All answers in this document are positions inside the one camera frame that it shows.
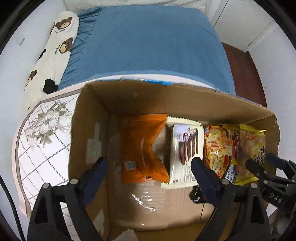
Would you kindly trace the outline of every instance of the black cable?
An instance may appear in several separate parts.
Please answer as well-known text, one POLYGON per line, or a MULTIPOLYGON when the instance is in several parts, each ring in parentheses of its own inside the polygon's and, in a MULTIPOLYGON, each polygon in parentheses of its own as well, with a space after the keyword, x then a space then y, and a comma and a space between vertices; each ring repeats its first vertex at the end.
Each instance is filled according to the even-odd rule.
POLYGON ((5 183, 4 183, 1 175, 0 175, 0 184, 1 184, 1 186, 2 186, 2 188, 3 188, 3 190, 4 190, 5 194, 6 194, 6 196, 8 198, 8 201, 10 203, 10 206, 11 206, 11 209, 12 209, 12 212, 13 212, 13 215, 15 217, 15 222, 17 224, 17 229, 18 229, 18 231, 20 233, 21 240, 22 241, 26 241, 25 236, 24 236, 24 233, 22 231, 22 225, 20 224, 20 219, 19 219, 19 216, 17 214, 17 209, 15 208, 15 203, 13 202, 13 199, 12 199, 12 197, 11 197, 9 191, 8 191, 8 188, 5 185, 5 183))

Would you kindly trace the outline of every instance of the orange snack bag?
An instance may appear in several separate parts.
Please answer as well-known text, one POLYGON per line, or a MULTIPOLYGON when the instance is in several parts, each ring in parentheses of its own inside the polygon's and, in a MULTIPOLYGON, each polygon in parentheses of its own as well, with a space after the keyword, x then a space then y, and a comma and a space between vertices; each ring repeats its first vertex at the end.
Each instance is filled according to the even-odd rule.
POLYGON ((167 170, 152 150, 166 118, 167 114, 159 114, 120 119, 122 182, 140 183, 151 179, 169 182, 167 170))

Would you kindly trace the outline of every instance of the flower pattern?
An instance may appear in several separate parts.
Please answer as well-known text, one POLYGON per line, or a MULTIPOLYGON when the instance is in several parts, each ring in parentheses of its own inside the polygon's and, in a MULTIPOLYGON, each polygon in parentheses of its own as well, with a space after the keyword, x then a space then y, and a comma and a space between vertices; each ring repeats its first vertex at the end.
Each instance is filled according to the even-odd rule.
POLYGON ((50 136, 54 135, 57 130, 68 132, 71 127, 73 111, 65 109, 66 102, 59 103, 56 101, 45 113, 38 114, 31 126, 25 129, 26 140, 32 150, 35 145, 52 143, 50 136))

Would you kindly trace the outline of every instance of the cardboard box flap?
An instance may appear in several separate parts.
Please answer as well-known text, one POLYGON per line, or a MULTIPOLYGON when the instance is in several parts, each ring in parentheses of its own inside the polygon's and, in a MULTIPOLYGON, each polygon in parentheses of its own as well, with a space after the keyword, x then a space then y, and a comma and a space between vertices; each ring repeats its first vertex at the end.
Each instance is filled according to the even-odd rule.
MULTIPOLYGON (((106 156, 107 130, 109 113, 97 100, 93 89, 85 86, 76 102, 71 128, 71 149, 68 164, 69 180, 80 178, 96 161, 96 155, 106 156), (99 145, 101 152, 93 154, 93 144, 99 145), (94 162, 88 162, 89 156, 95 155, 94 162)), ((86 206, 86 211, 99 234, 104 240, 109 234, 109 219, 107 206, 107 181, 101 184, 93 201, 86 206)))
POLYGON ((164 86, 136 80, 89 84, 112 115, 167 113, 169 116, 211 123, 240 124, 273 116, 267 108, 208 88, 164 86))
POLYGON ((248 125, 258 129, 258 130, 269 130, 273 129, 276 126, 276 117, 275 115, 272 115, 270 117, 256 120, 253 122, 248 123, 248 125))

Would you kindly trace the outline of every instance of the chocolate wafer package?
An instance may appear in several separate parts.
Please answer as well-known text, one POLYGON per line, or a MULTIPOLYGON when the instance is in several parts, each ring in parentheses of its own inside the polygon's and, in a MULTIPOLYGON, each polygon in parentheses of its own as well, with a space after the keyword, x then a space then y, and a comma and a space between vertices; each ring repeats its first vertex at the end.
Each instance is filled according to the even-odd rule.
POLYGON ((191 161, 194 157, 202 159, 204 129, 201 122, 168 117, 166 123, 172 128, 170 174, 169 183, 161 186, 168 189, 196 186, 191 161))

